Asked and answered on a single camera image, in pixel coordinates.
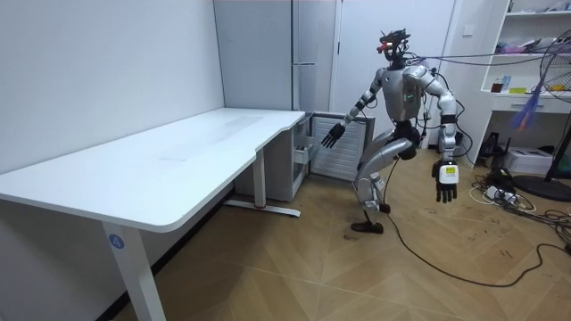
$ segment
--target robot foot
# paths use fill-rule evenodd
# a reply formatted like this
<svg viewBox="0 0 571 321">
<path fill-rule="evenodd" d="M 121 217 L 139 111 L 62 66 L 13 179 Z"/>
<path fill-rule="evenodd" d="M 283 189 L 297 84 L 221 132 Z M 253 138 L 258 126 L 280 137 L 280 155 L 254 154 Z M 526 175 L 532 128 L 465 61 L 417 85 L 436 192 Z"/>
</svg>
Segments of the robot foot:
<svg viewBox="0 0 571 321">
<path fill-rule="evenodd" d="M 380 223 L 371 223 L 370 221 L 365 221 L 363 223 L 353 223 L 351 224 L 351 230 L 361 233 L 373 233 L 382 234 L 385 230 L 383 225 Z"/>
</svg>

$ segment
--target robot hand glove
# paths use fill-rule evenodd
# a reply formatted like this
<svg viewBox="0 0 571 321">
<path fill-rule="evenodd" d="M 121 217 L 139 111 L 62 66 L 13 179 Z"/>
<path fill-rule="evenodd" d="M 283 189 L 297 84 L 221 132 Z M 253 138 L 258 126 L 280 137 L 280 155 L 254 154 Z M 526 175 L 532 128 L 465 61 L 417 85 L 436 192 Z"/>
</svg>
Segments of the robot hand glove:
<svg viewBox="0 0 571 321">
<path fill-rule="evenodd" d="M 331 148 L 344 133 L 345 127 L 339 123 L 335 124 L 335 126 L 329 129 L 329 134 L 323 138 L 321 144 L 326 148 Z"/>
<path fill-rule="evenodd" d="M 458 197 L 456 184 L 459 182 L 459 171 L 456 161 L 437 161 L 432 167 L 432 177 L 436 179 L 437 202 L 452 202 Z"/>
</svg>

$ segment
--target black stand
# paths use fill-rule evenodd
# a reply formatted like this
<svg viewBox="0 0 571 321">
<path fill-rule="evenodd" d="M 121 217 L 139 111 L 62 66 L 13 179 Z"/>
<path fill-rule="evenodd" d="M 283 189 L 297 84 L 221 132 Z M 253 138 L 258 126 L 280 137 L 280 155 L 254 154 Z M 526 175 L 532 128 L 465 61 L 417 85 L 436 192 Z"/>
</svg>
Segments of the black stand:
<svg viewBox="0 0 571 321">
<path fill-rule="evenodd" d="M 545 178 L 529 175 L 516 176 L 513 177 L 514 185 L 524 192 L 528 192 L 531 195 L 539 196 L 544 199 L 559 202 L 571 202 L 571 187 L 553 180 L 553 178 L 558 178 L 557 168 L 563 159 L 563 155 L 565 154 L 565 150 L 568 147 L 569 142 L 571 142 L 571 128 L 567 131 Z"/>
</svg>

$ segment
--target desk leg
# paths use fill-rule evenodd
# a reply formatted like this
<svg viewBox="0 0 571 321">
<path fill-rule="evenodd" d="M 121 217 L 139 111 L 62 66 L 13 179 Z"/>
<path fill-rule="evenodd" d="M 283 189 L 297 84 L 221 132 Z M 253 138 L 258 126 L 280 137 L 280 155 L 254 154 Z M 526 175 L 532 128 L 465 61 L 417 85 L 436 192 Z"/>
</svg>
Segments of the desk leg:
<svg viewBox="0 0 571 321">
<path fill-rule="evenodd" d="M 290 210 L 276 206 L 266 205 L 266 178 L 264 170 L 264 150 L 260 149 L 256 153 L 256 160 L 253 162 L 253 197 L 254 203 L 228 200 L 224 204 L 253 210 L 265 210 L 277 214 L 285 214 L 299 218 L 299 210 Z"/>
<path fill-rule="evenodd" d="M 166 321 L 139 231 L 105 222 L 103 229 L 138 320 Z"/>
</svg>

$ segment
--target robot camera head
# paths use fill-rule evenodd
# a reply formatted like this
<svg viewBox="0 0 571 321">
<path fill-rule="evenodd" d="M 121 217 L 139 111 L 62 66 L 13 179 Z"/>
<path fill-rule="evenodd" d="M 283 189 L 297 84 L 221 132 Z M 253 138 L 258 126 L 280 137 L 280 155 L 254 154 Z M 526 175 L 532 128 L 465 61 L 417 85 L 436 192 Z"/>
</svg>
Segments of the robot camera head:
<svg viewBox="0 0 571 321">
<path fill-rule="evenodd" d="M 388 35 L 383 33 L 379 39 L 381 45 L 377 48 L 379 53 L 385 53 L 385 58 L 389 62 L 403 62 L 403 55 L 409 49 L 407 45 L 410 34 L 407 34 L 406 29 L 391 31 Z"/>
</svg>

